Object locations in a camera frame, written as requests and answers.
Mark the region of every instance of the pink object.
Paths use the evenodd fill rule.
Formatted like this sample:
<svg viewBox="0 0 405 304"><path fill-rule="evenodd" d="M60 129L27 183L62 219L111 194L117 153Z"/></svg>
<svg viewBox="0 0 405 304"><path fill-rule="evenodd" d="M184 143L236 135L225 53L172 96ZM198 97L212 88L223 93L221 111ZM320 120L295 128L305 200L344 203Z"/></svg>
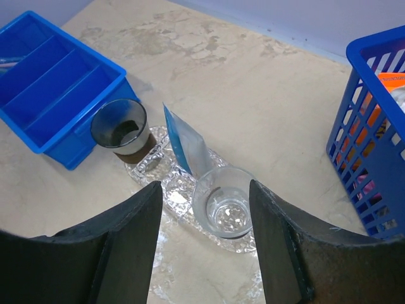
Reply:
<svg viewBox="0 0 405 304"><path fill-rule="evenodd" d="M357 185L360 185L366 178L367 178L367 174L360 175L360 176L356 179L357 182L355 182L355 183L353 184L353 186L356 188ZM365 185L365 187L363 188L363 193L364 193L364 195L367 195L368 193L370 193L374 188L375 188L375 183L374 183L374 181L372 181L372 180L369 181L369 182L367 183L367 185ZM361 198L363 197L363 195L361 194L361 191L359 192L359 194L357 194L357 197L359 198L359 200L361 200ZM382 196L381 196L380 193L377 193L377 194L374 195L372 198L373 198L374 200L380 200L380 199L382 199Z"/></svg>

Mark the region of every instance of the water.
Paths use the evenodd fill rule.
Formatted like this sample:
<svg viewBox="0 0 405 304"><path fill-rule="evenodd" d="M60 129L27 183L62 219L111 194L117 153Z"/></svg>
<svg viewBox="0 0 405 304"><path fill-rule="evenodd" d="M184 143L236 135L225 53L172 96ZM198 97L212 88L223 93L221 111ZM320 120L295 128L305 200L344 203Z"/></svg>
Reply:
<svg viewBox="0 0 405 304"><path fill-rule="evenodd" d="M241 231L250 222L248 194L236 187L218 187L207 198L207 214L218 230Z"/></svg>

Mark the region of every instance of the orange object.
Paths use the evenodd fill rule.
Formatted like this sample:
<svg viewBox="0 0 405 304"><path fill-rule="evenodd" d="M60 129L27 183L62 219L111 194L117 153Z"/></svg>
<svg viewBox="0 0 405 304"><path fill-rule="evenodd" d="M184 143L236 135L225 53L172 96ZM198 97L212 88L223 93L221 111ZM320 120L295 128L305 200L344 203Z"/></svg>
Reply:
<svg viewBox="0 0 405 304"><path fill-rule="evenodd" d="M378 75L378 78L380 79L381 83L384 85L384 87L389 91L393 91L394 89L397 89L398 87L402 87L405 86L405 73L380 73ZM363 104L360 107L360 114L364 115L368 106L370 105L370 101L372 99L372 95L370 93L367 93L366 97L364 98ZM374 123L376 122L378 116L381 114L381 108L379 107L379 105L376 105L374 110L372 111L369 119L367 120L367 124L369 127L372 127L374 125ZM355 118L349 134L351 136L353 136L353 134L356 132L357 128L359 127L360 124L360 120L358 117ZM383 136L383 134L385 133L385 128L387 126L387 120L385 120L383 122L383 124L378 128L377 133L376 133L376 137L380 138ZM355 143L357 146L359 146L365 139L365 137L367 136L367 130L363 129L361 130L359 136L356 138ZM344 153L347 149L349 145L349 138L345 138L343 145L342 145L342 149L340 150L342 153ZM370 141L370 143L367 145L367 147L364 149L363 151L363 157L367 157L370 152L374 149L375 147L375 143L374 141ZM346 161L349 162L351 160L351 158L353 157L353 155L355 154L356 150L355 147L353 146L350 150L350 152L347 154L346 156ZM342 159L342 155L340 153L337 154L336 160L337 163L339 163ZM353 164L352 166L352 170L356 171L358 169L358 167L361 165L361 160L358 159L356 160L356 162ZM346 163L343 162L342 169L346 168Z"/></svg>

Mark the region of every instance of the cup rim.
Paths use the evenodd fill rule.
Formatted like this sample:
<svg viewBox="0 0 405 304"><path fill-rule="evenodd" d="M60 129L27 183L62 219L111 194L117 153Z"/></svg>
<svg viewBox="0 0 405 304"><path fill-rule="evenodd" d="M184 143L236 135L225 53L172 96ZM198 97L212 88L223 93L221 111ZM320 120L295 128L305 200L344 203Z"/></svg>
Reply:
<svg viewBox="0 0 405 304"><path fill-rule="evenodd" d="M98 141L96 138L94 138L94 136L93 136L94 117L96 117L96 115L97 115L102 109L104 109L105 107L107 107L107 106L109 106L109 105L111 105L112 103L115 103L115 102L117 102L117 101L121 101L121 100L127 100L127 101L130 101L131 103L137 103L137 104L140 106L140 108L142 109L142 111L144 112L144 114L145 114L145 123L142 125L142 127L140 128L140 131L138 132L138 134L137 134L134 138L131 138L129 141L127 141L127 142L125 142L125 143L123 143L123 144L121 143L121 144L119 144L119 145L117 145L117 146L110 146L110 145L101 144L101 143L99 143L99 141ZM102 146L102 147L104 147L104 148L109 148L109 149L111 149L111 148L120 148L120 147L127 146L127 145L129 145L130 143L132 143L134 140L136 140L136 139L143 133L143 131L144 131L144 129L146 128L146 126L147 126L147 113L146 113L145 107L144 107L140 102L138 102L138 101L136 101L136 100L134 100L134 99L131 99L131 98L118 98L118 99L114 99L114 100L112 100L112 101L109 101L108 103L104 104L100 109L98 109L98 110L96 111L96 113L94 114L94 116L93 116L93 118L92 118L92 120L91 120L90 133L91 133L91 136L92 136L93 140L94 140L94 141L96 142L96 144L98 144L99 146Z"/></svg>
<svg viewBox="0 0 405 304"><path fill-rule="evenodd" d="M200 177L200 178L197 180L196 186L194 187L194 190L193 190L193 193L192 193L191 208L192 208L194 217L196 218L198 224L200 224L201 227L202 227L205 231L209 232L210 234L212 234L212 235L214 235L214 236L217 236L217 237L219 237L219 238L223 238L223 239L242 238L242 237L245 236L247 233L249 233L250 230L252 230L252 220L251 220L250 225L247 225L247 227L246 227L245 229L240 230L240 231L237 231L237 232L214 231L214 230L212 230L212 229L210 228L209 225L205 224L204 221L201 220L200 216L198 215L198 213L195 212L195 209L194 209L194 206L195 206L195 204L194 204L194 195L195 195L195 193L196 193L196 189L197 189L198 183L199 183L201 180L205 179L207 176L213 174L214 172L218 172L218 171L226 170L226 169L232 169L232 170L242 171L242 172L244 172L245 174L247 174L247 175L249 175L249 176L251 177L251 181L252 181L252 180L256 180L256 178L253 176L252 173L250 173L249 171L247 171L247 170L245 170L245 169L243 169L243 168L240 168L240 167L235 167L235 166L232 166L232 165L227 165L227 166L222 166L222 167L215 167L215 168L211 169L210 171L206 172L202 177Z"/></svg>

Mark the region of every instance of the cup with coffee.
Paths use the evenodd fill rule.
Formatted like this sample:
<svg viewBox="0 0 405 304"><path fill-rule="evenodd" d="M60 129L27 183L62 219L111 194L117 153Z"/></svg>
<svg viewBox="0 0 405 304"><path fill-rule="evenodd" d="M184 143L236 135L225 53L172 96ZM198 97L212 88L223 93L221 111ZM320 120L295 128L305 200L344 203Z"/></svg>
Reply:
<svg viewBox="0 0 405 304"><path fill-rule="evenodd" d="M145 108L133 99L116 99L94 115L91 135L125 163L139 163L156 145Z"/></svg>

